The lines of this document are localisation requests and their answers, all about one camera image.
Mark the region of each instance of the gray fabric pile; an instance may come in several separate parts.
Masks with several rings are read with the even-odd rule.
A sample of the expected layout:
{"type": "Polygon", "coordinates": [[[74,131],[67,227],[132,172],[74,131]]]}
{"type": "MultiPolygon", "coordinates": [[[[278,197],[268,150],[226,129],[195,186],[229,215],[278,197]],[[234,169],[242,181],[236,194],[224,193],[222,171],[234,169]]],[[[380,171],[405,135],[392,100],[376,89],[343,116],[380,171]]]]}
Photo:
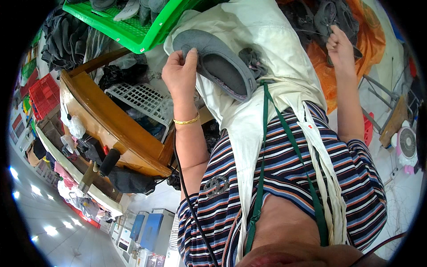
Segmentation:
{"type": "Polygon", "coordinates": [[[243,48],[239,52],[239,57],[248,66],[255,79],[267,74],[267,66],[261,63],[261,52],[252,48],[243,48]]]}
{"type": "Polygon", "coordinates": [[[86,52],[88,25],[56,7],[42,25],[46,44],[41,59],[51,70],[72,70],[80,64],[86,52]]]}

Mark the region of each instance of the green plastic crate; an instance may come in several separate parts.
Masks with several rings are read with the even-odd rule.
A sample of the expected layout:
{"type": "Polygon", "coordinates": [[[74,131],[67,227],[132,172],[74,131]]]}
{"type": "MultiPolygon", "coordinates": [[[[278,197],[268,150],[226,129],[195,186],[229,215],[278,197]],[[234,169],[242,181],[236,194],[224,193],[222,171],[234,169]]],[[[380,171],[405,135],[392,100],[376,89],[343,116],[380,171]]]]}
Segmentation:
{"type": "Polygon", "coordinates": [[[162,44],[185,10],[204,11],[219,2],[225,1],[170,0],[154,23],[150,21],[145,26],[141,26],[138,15],[124,21],[114,21],[114,17],[120,12],[115,6],[104,11],[96,11],[88,1],[78,4],[64,3],[62,9],[132,52],[141,54],[162,44]]]}

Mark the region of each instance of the red plastic crate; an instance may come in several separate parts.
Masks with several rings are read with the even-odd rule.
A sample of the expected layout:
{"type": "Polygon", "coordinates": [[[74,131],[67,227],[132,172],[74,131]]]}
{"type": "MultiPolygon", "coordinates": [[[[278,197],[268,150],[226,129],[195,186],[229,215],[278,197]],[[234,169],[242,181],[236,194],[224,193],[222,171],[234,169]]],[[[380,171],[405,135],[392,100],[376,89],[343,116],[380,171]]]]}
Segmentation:
{"type": "Polygon", "coordinates": [[[59,86],[50,73],[29,88],[29,95],[40,120],[59,104],[59,86]]]}
{"type": "MultiPolygon", "coordinates": [[[[372,112],[369,113],[369,115],[374,118],[374,114],[372,112]]],[[[365,136],[364,136],[364,141],[365,144],[367,146],[369,146],[369,144],[372,141],[372,134],[374,133],[374,126],[372,125],[372,123],[368,120],[368,118],[363,115],[363,119],[365,121],[365,136]]]]}

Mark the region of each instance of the shoe insole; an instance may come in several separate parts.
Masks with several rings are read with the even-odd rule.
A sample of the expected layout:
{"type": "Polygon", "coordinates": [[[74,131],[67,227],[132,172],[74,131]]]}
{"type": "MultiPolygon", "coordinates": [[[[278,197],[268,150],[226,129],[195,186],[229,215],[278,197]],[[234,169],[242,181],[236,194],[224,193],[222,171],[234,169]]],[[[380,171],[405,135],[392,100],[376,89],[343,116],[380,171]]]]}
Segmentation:
{"type": "Polygon", "coordinates": [[[203,57],[203,65],[207,72],[221,80],[234,93],[238,95],[248,94],[242,75],[225,58],[210,54],[203,57]]]}

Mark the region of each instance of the black electric cord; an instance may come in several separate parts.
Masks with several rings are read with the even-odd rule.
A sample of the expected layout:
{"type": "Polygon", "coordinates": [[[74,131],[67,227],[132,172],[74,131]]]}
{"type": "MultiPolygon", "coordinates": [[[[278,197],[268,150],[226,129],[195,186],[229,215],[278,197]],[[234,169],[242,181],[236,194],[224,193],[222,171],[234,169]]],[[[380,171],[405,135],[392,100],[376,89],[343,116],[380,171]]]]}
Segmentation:
{"type": "Polygon", "coordinates": [[[163,182],[164,180],[166,180],[167,178],[162,179],[160,182],[157,182],[156,185],[160,184],[161,182],[163,182]]]}
{"type": "Polygon", "coordinates": [[[182,177],[182,173],[181,173],[181,163],[179,162],[178,153],[176,152],[176,131],[173,134],[173,153],[175,154],[176,163],[177,163],[178,168],[179,168],[179,179],[181,181],[181,190],[184,192],[185,200],[187,201],[188,208],[190,209],[191,214],[193,215],[193,218],[194,218],[194,222],[196,223],[197,229],[199,230],[200,235],[202,236],[202,239],[203,239],[204,243],[206,244],[206,247],[207,247],[209,254],[212,258],[213,264],[215,265],[215,267],[219,267],[218,262],[216,261],[216,258],[215,258],[214,251],[212,250],[211,245],[209,244],[209,241],[206,238],[205,233],[202,230],[202,227],[200,226],[200,223],[199,223],[199,220],[197,219],[196,213],[194,212],[194,209],[191,206],[190,198],[188,197],[188,193],[187,193],[187,189],[185,188],[184,178],[182,177]]]}
{"type": "Polygon", "coordinates": [[[403,237],[406,234],[406,232],[403,232],[401,234],[395,235],[393,237],[390,237],[389,239],[381,242],[380,244],[378,244],[376,247],[374,247],[373,249],[369,250],[366,254],[364,254],[362,257],[358,258],[357,261],[355,261],[350,267],[357,267],[357,265],[363,261],[364,259],[366,259],[367,257],[369,257],[372,253],[374,253],[377,249],[379,249],[380,247],[384,246],[385,244],[403,237]]]}

